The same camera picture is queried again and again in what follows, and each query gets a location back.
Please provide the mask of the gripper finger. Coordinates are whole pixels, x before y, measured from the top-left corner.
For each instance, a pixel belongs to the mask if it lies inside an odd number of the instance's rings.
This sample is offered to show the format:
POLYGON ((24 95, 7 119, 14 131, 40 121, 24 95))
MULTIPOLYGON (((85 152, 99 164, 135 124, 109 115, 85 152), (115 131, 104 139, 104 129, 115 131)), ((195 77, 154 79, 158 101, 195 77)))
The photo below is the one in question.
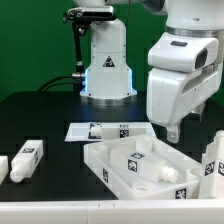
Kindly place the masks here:
POLYGON ((171 143, 177 143, 180 138, 180 125, 167 127, 167 140, 171 143))
POLYGON ((199 120, 202 120, 202 116, 203 116, 203 111, 205 108, 206 103, 203 102, 202 104, 200 104, 195 110, 196 110, 196 114, 199 116, 199 120))

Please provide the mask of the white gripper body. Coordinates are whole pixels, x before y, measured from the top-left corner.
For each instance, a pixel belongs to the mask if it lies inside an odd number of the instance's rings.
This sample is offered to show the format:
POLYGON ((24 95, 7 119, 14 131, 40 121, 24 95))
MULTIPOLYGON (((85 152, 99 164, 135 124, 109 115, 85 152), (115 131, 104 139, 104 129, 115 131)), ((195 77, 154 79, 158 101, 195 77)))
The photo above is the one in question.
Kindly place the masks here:
POLYGON ((171 127, 199 107, 219 88, 222 62, 219 40, 165 32, 148 53, 147 116, 171 127))

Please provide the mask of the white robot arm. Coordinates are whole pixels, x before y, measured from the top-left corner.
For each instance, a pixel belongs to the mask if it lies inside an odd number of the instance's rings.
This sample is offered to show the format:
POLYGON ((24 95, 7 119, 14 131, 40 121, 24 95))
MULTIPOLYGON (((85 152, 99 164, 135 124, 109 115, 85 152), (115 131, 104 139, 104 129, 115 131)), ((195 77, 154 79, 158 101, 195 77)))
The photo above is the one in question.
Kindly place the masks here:
POLYGON ((91 62, 84 70, 81 96, 94 101, 132 97, 132 72, 126 64, 126 28, 114 13, 115 4, 139 2, 149 12, 167 17, 165 32, 149 50, 146 114, 179 141, 180 123, 201 114, 218 91, 224 57, 224 0, 73 0, 68 11, 92 30, 91 62))

